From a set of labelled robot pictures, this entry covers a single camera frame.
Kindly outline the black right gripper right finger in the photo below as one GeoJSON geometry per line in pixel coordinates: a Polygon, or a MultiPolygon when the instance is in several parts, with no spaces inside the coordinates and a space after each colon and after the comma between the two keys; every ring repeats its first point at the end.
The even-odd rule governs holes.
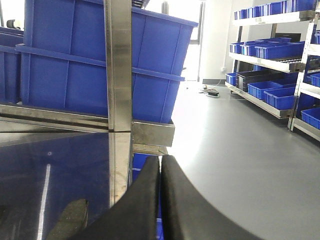
{"type": "Polygon", "coordinates": [[[166,240],[259,239],[211,205],[172,155],[161,160],[161,215],[166,240]]]}

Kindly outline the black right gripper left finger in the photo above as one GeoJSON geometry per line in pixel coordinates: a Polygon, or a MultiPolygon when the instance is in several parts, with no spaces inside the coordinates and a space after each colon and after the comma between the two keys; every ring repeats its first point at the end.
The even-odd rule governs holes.
{"type": "Polygon", "coordinates": [[[137,179],[108,211],[71,240],[155,240],[159,208],[160,161],[146,158],[137,179]]]}

